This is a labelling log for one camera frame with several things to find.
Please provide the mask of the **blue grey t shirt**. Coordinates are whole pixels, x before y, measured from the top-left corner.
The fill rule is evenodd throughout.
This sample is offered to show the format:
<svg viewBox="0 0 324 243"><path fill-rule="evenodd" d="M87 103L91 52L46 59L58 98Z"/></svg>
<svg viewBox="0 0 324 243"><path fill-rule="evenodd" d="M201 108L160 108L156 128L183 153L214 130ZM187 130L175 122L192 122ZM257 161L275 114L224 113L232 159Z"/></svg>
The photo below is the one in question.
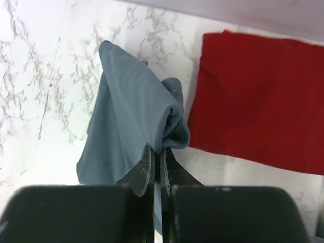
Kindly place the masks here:
<svg viewBox="0 0 324 243"><path fill-rule="evenodd" d="M160 80L144 61L107 40L99 56L103 72L76 165L83 185L115 183L137 164L145 145L159 153L190 142L177 78Z"/></svg>

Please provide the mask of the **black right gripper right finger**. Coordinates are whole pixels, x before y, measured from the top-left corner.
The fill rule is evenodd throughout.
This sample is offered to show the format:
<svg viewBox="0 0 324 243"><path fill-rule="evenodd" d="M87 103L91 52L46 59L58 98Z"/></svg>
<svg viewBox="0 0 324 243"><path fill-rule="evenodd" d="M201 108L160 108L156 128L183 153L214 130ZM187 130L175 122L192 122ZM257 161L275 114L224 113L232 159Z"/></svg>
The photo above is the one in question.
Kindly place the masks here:
<svg viewBox="0 0 324 243"><path fill-rule="evenodd" d="M204 187L176 160L170 148L161 153L160 159L161 196L189 195Z"/></svg>

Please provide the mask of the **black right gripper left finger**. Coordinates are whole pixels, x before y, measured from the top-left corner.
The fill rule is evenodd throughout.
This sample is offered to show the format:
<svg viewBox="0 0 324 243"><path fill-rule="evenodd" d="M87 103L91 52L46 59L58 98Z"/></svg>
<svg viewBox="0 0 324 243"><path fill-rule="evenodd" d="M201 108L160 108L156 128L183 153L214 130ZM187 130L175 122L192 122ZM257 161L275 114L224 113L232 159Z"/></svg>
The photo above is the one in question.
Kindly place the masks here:
<svg viewBox="0 0 324 243"><path fill-rule="evenodd" d="M130 186L138 197L142 197L149 186L154 186L155 157L152 148L146 144L140 160L116 184Z"/></svg>

